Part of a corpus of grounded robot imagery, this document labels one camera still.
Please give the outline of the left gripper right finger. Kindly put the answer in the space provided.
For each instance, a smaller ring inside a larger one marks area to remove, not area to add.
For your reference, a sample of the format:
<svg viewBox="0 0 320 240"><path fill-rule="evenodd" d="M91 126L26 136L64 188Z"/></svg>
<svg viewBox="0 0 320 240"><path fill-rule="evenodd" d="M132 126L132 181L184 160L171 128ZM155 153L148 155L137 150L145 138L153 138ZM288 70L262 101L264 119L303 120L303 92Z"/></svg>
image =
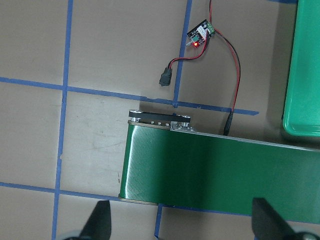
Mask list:
<svg viewBox="0 0 320 240"><path fill-rule="evenodd" d="M294 240L295 231L265 198L252 199L251 228L257 240Z"/></svg>

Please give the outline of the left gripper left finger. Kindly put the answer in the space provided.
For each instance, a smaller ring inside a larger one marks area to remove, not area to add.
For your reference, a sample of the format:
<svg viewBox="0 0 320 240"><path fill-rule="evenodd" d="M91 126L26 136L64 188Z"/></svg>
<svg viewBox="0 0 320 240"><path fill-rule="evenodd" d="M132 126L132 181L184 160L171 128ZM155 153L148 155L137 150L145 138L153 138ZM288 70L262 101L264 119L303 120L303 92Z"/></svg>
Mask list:
<svg viewBox="0 0 320 240"><path fill-rule="evenodd" d="M111 205L109 200L100 200L94 207L79 240L109 240L112 234Z"/></svg>

